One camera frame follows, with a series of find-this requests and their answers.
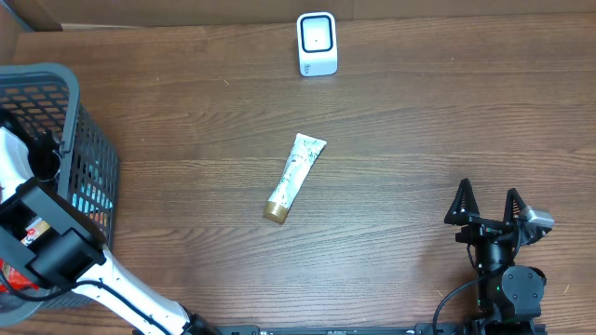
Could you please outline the white cream tube gold cap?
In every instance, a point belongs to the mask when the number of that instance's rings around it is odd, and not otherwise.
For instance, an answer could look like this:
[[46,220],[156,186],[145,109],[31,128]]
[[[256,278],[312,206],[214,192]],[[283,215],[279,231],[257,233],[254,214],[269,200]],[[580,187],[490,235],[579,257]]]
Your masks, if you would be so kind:
[[282,224],[300,189],[326,147],[325,140],[297,133],[277,187],[269,196],[264,217]]

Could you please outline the orange spaghetti pack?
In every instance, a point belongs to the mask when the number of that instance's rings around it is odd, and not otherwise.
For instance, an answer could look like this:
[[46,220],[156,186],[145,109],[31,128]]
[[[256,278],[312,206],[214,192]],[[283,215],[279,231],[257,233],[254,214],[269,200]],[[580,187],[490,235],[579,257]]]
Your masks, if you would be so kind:
[[[26,228],[26,236],[21,240],[25,246],[30,246],[37,238],[50,229],[50,225],[42,219],[36,219]],[[39,290],[39,287],[19,273],[16,269],[1,261],[1,272],[8,280],[11,287],[17,291],[23,291],[28,288]]]

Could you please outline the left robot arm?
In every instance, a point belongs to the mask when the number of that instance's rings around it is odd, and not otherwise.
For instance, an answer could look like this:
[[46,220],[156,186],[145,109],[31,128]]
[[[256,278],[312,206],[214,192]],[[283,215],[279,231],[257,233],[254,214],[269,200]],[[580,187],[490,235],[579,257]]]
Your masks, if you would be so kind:
[[73,292],[128,321],[141,334],[212,334],[199,315],[157,294],[120,264],[84,213],[37,179],[29,150],[1,130],[1,258],[53,300]]

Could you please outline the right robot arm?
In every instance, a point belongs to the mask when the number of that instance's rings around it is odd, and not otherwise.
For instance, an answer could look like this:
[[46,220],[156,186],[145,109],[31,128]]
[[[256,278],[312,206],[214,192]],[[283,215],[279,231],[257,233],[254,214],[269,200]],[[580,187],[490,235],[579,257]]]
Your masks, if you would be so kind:
[[460,181],[454,201],[444,217],[446,224],[459,226],[455,241],[467,246],[476,278],[455,288],[442,299],[432,318],[432,331],[439,330],[444,305],[467,288],[477,289],[479,312],[466,316],[453,334],[545,334],[537,325],[541,316],[547,278],[536,267],[518,265],[521,247],[538,242],[555,225],[550,212],[527,205],[518,191],[507,192],[503,219],[481,216],[471,182]]

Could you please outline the teal wet wipes pack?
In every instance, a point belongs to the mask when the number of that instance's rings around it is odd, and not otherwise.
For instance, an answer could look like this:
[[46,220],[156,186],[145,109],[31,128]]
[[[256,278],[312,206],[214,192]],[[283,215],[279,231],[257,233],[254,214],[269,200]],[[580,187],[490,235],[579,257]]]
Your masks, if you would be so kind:
[[71,204],[95,222],[107,226],[114,209],[111,184],[96,167],[86,163],[74,174],[73,182]]

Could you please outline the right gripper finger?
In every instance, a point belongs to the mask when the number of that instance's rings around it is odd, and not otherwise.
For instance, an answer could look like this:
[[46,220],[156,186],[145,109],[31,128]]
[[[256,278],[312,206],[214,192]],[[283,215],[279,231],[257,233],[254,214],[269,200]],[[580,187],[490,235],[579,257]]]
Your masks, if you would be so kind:
[[444,222],[446,224],[463,226],[470,224],[474,218],[480,216],[473,189],[469,179],[462,179],[459,183],[453,203],[451,204]]
[[509,189],[506,197],[503,222],[515,222],[525,208],[526,205],[518,191],[515,188]]

